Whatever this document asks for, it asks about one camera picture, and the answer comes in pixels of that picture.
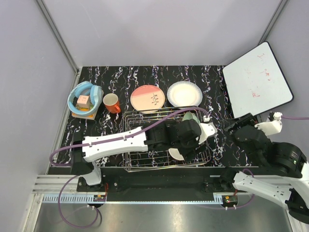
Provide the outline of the green ceramic bowl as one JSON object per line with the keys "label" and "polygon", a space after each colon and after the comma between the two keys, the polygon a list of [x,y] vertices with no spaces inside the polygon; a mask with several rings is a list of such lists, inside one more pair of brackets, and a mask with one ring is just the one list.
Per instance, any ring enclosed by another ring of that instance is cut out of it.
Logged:
{"label": "green ceramic bowl", "polygon": [[191,112],[186,112],[183,116],[183,119],[182,121],[185,121],[185,120],[194,120],[196,123],[200,123],[200,120],[198,119],[198,117],[196,116],[196,114],[194,113],[191,113]]}

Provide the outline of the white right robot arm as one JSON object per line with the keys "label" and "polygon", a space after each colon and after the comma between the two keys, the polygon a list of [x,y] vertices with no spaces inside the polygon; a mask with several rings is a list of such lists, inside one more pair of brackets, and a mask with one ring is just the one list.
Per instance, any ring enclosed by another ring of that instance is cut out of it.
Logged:
{"label": "white right robot arm", "polygon": [[223,191],[241,190],[267,199],[288,211],[293,218],[309,222],[309,162],[291,143],[272,142],[268,136],[280,133],[283,114],[271,112],[266,122],[257,123],[250,113],[229,119],[225,131],[258,167],[281,176],[290,187],[280,187],[249,174],[225,167],[219,186]]}

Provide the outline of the orange and white bowl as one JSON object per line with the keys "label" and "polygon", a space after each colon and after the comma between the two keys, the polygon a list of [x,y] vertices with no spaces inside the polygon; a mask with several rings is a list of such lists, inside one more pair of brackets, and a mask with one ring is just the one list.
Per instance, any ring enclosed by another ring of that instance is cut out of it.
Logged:
{"label": "orange and white bowl", "polygon": [[180,152],[179,152],[178,149],[176,149],[176,148],[170,148],[170,149],[168,150],[168,152],[169,152],[170,156],[171,156],[172,158],[174,158],[175,160],[178,160],[178,161],[184,160],[183,155],[180,154]]}

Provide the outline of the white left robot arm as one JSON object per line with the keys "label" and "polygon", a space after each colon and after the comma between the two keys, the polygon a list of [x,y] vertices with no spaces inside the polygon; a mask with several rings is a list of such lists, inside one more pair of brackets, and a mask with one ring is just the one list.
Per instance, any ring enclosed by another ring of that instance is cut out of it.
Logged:
{"label": "white left robot arm", "polygon": [[85,137],[73,145],[70,173],[82,176],[93,191],[100,191],[104,179],[96,160],[121,153],[167,151],[175,160],[190,161],[212,133],[210,124],[187,119],[160,120],[123,133]]}

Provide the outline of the white round plate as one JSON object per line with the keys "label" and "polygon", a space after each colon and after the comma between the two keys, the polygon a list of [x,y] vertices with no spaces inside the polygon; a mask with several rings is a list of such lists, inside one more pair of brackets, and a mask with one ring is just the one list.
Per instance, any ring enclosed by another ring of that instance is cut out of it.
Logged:
{"label": "white round plate", "polygon": [[167,99],[174,107],[199,106],[203,99],[201,89],[194,83],[179,81],[167,91]]}

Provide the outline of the steel wire dish rack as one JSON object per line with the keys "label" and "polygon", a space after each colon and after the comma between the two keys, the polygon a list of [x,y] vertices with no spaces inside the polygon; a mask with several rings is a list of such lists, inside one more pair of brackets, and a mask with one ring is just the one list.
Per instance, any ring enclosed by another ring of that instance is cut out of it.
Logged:
{"label": "steel wire dish rack", "polygon": [[[122,131],[130,131],[137,127],[147,127],[167,115],[178,111],[175,107],[161,108],[153,113],[127,111],[122,118]],[[182,166],[204,166],[211,160],[210,148],[207,142],[195,149],[190,159],[176,160],[168,151],[128,152],[122,154],[120,166],[127,172],[141,172]]]}

